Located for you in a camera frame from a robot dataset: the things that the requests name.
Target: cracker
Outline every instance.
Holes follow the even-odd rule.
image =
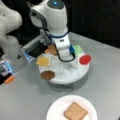
[[[57,50],[56,50],[56,48],[55,48],[54,45],[49,45],[49,46],[48,46],[48,49],[50,50],[50,53],[51,53],[52,55],[57,55]]]
[[[87,113],[88,112],[84,108],[82,108],[76,102],[73,102],[64,112],[64,116],[69,120],[83,120]]]
[[[50,58],[39,57],[36,64],[40,65],[40,66],[47,67],[50,64]]]

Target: cable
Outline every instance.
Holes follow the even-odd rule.
[[[51,40],[51,37],[48,35],[48,33],[46,32],[46,30],[43,29],[43,31],[45,32],[45,34],[47,35],[47,37]],[[57,50],[57,47],[56,47],[55,43],[54,43],[54,46],[55,46],[55,49],[57,51],[58,58],[59,58],[60,61],[62,61],[62,62],[71,62],[71,61],[73,61],[75,59],[75,53],[71,53],[71,55],[73,56],[73,58],[71,60],[62,60],[61,57],[60,57],[60,55],[59,55],[59,52]]]

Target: yellow object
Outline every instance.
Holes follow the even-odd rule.
[[[40,66],[48,66],[50,64],[50,58],[39,57],[36,64]]]

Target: table surface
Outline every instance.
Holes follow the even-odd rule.
[[[79,44],[92,56],[84,86],[69,93],[57,93],[40,78],[36,59],[22,69],[9,85],[0,87],[0,120],[45,120],[50,105],[65,95],[79,95],[95,107],[99,120],[120,116],[120,49],[70,33],[71,43]]]

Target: cookie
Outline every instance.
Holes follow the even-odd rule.
[[[84,108],[82,108],[76,102],[73,102],[64,112],[64,116],[69,120],[83,120],[87,113],[88,112]]]
[[[53,71],[44,71],[41,73],[41,77],[44,80],[51,80],[55,77],[55,73]]]
[[[57,55],[57,51],[56,51],[56,48],[55,48],[54,45],[49,45],[49,46],[48,46],[48,49],[50,50],[50,53],[51,53],[52,55]]]

